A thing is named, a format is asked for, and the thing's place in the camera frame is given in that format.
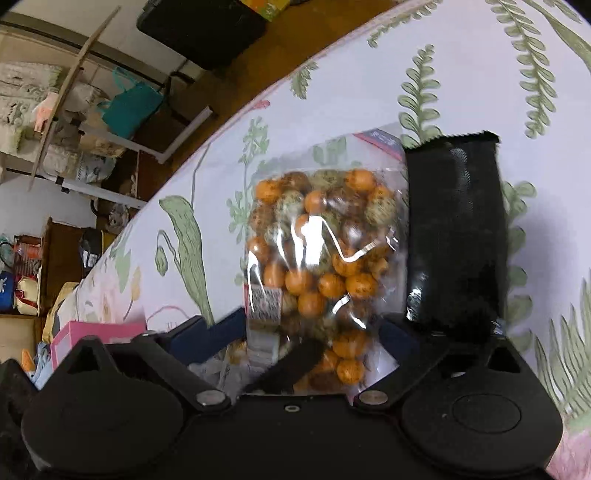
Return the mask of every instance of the green leaf print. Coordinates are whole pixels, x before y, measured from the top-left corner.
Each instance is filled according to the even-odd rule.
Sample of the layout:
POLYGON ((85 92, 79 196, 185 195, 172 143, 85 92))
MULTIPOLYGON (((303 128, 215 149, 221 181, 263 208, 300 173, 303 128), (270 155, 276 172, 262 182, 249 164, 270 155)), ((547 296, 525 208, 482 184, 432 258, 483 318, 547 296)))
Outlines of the green leaf print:
POLYGON ((164 248, 161 246, 158 246, 156 249, 156 257, 154 258, 154 261, 156 263, 156 270, 160 276, 165 276, 168 271, 168 259, 166 258, 166 253, 164 253, 164 248))
POLYGON ((556 34, 560 37, 560 39, 567 44, 567 46, 575 52, 581 60, 583 60, 584 64, 589 69, 589 73, 591 73, 591 45, 589 45, 585 40, 579 37, 575 32, 571 29, 565 27, 562 23, 556 20, 552 15, 550 15, 544 8, 539 6, 533 0, 523 0, 527 5, 532 8, 535 8, 538 12, 545 16, 546 20, 552 26, 556 34))
POLYGON ((558 10, 564 13, 571 20, 574 20, 577 23, 581 23, 581 19, 578 13, 575 12, 572 8, 570 8, 567 4, 565 4, 562 0, 544 0, 544 3, 549 7, 558 8, 558 10))
POLYGON ((242 156, 238 163, 244 165, 243 189, 234 193, 234 199, 226 200, 226 206, 230 211, 232 221, 228 225, 230 233, 236 233, 236 244, 240 244, 246 236, 248 228, 248 216, 252 208, 252 182, 246 182, 248 168, 254 159, 267 153, 269 148, 269 139, 267 138, 268 125, 263 123, 259 116, 250 121, 248 132, 243 137, 244 146, 242 156))
POLYGON ((527 329, 522 333, 514 333, 509 335, 509 340, 518 352, 526 352, 531 347, 531 342, 534 338, 531 329, 527 329))
POLYGON ((326 153, 320 145, 314 145, 312 148, 312 157, 314 161, 323 167, 336 167, 339 165, 343 156, 347 153, 346 137, 339 137, 329 140, 326 143, 326 153))
MULTIPOLYGON (((522 181, 515 187, 508 181, 504 181, 502 192, 508 225, 509 257, 511 257, 525 245, 525 231, 512 223, 527 212, 527 205, 523 198, 535 197, 536 191, 535 187, 527 181, 522 181)), ((507 277, 508 294, 504 317, 508 337, 520 352, 524 352, 531 346, 531 332, 515 333, 515 327, 531 315, 533 302, 529 295, 513 294, 512 290, 525 287, 527 273, 518 265, 509 265, 507 277)))
POLYGON ((428 17, 431 15, 431 12, 437 8, 437 5, 442 2, 443 0, 433 0, 429 3, 426 3, 425 5, 415 8, 414 10, 391 18, 369 36, 369 46, 372 48, 378 48, 378 38, 383 34, 392 30, 393 28, 396 28, 400 24, 408 23, 411 20, 421 20, 423 17, 428 17))
POLYGON ((131 228, 126 228, 115 239, 109 252, 109 258, 114 260, 115 271, 119 280, 119 292, 123 293, 129 280, 129 269, 131 268, 131 250, 125 253, 125 244, 131 233, 131 228))
POLYGON ((540 35, 540 31, 534 27, 525 11, 519 8, 514 0, 486 0, 486 3, 494 5, 491 10, 497 14, 497 20, 503 24, 511 24, 505 27, 505 33, 514 38, 511 43, 517 51, 517 61, 528 67, 521 69, 521 74, 527 79, 519 85, 527 92, 533 93, 525 97, 527 104, 533 110, 527 112, 528 120, 525 122, 525 134, 534 139, 537 135, 544 135, 546 128, 550 126, 548 112, 555 112, 556 107, 550 98, 556 98, 556 91, 550 85, 554 82, 554 74, 546 69, 550 62, 543 53, 545 45, 532 35, 540 35))
POLYGON ((538 377, 573 433, 591 426, 591 288, 583 279, 580 293, 581 331, 577 313, 570 306, 570 319, 550 319, 550 350, 546 354, 535 338, 535 360, 538 377), (556 327, 560 324, 561 344, 556 327))
POLYGON ((414 117, 407 112, 398 114, 398 121, 403 128, 415 133, 416 137, 402 134, 400 140, 407 148, 417 147, 432 138, 441 136, 441 130, 435 125, 423 125, 423 123, 440 117, 439 112, 433 108, 423 108, 426 103, 436 102, 437 96, 427 89, 439 88, 437 80, 426 78, 435 70, 428 64, 433 61, 433 45, 426 45, 425 49, 419 49, 418 56, 413 57, 416 69, 407 69, 406 74, 413 82, 403 82, 402 89, 408 95, 400 95, 398 103, 414 113, 414 117))
POLYGON ((312 78, 310 72, 317 69, 318 64, 315 61, 309 61, 291 75, 291 91, 294 96, 302 100, 306 99, 308 81, 312 78))
MULTIPOLYGON (((201 230, 199 229, 197 220, 195 220, 193 207, 184 197, 178 195, 167 196, 158 202, 173 223, 174 232, 178 238, 178 256, 170 243, 168 235, 164 231, 158 233, 157 242, 161 236, 166 240, 168 247, 171 249, 174 263, 187 289, 187 293, 199 307, 201 315, 203 315, 207 324, 211 326, 215 321, 209 299, 207 298, 201 230)), ((158 256, 161 256, 164 252, 163 249, 159 248, 160 246, 157 245, 157 268, 158 256)))

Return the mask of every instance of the bed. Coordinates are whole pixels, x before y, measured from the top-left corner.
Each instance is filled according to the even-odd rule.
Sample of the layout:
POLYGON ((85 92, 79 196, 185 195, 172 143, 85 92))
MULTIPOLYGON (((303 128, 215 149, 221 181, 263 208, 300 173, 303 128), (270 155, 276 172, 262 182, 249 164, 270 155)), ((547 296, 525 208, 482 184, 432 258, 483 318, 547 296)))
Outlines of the bed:
POLYGON ((509 222, 509 337, 563 416, 549 471, 591 478, 591 28, 561 0, 409 0, 261 93, 132 220, 62 323, 170 330, 243 304, 261 161, 400 122, 405 146, 498 134, 509 222))

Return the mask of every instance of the plastic bag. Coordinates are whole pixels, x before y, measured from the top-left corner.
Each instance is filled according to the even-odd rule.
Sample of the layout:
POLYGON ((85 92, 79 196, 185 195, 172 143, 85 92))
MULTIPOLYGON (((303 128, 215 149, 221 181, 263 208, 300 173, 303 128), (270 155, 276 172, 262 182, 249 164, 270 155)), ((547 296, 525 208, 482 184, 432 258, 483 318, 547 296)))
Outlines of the plastic bag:
POLYGON ((404 151, 387 130, 263 161, 254 175, 248 362, 264 372, 306 338, 322 341, 296 394, 356 394, 395 368, 372 322, 405 299, 404 151))

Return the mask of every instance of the cardboard box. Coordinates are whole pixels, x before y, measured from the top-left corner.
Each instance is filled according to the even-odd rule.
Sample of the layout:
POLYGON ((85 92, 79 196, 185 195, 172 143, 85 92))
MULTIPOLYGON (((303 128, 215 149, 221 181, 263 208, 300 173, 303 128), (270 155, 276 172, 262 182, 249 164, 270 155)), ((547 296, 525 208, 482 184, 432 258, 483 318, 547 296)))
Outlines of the cardboard box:
POLYGON ((72 320, 60 330, 51 343, 51 364, 55 371, 74 345, 85 336, 97 336, 105 344, 129 343, 133 337, 145 331, 145 322, 88 323, 72 320))
POLYGON ((247 7, 252 8, 260 16, 273 20, 290 4, 290 0, 240 0, 247 7))

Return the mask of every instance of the folded cloth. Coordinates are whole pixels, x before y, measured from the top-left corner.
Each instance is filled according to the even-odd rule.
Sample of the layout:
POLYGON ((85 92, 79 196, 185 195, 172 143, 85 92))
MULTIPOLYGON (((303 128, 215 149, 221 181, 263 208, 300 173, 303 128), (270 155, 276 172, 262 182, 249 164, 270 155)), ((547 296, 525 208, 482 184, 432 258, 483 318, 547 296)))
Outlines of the folded cloth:
POLYGON ((51 307, 51 310, 49 311, 49 314, 47 314, 47 319, 45 320, 45 328, 43 329, 43 334, 41 335, 41 339, 43 340, 43 342, 45 343, 52 343, 53 341, 53 336, 54 336, 54 332, 53 332, 53 325, 56 319, 56 313, 58 311, 58 309, 60 308, 61 303, 64 301, 64 299, 78 286, 77 282, 73 282, 73 281, 69 281, 63 284, 55 303, 53 304, 53 307, 51 307))

